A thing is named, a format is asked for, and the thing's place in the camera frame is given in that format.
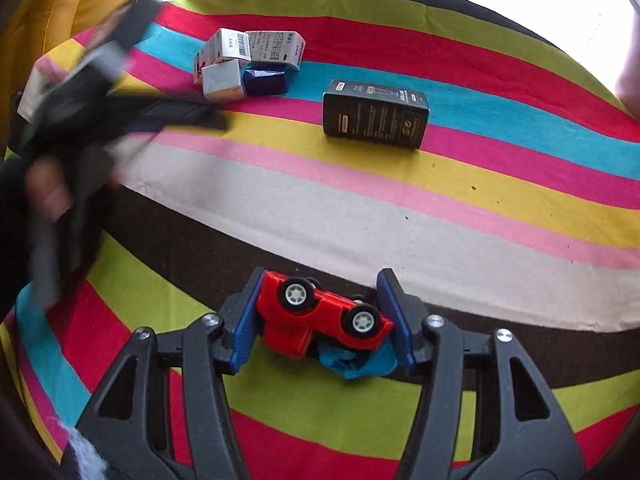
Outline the left hand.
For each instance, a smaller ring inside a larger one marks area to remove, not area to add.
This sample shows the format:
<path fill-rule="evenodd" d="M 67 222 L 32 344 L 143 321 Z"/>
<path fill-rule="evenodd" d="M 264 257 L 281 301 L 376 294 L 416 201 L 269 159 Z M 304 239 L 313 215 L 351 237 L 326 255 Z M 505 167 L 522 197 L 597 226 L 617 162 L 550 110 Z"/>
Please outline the left hand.
<path fill-rule="evenodd" d="M 29 278 L 29 229 L 36 212 L 57 222 L 72 200 L 57 159 L 10 158 L 1 164 L 1 319 Z"/>

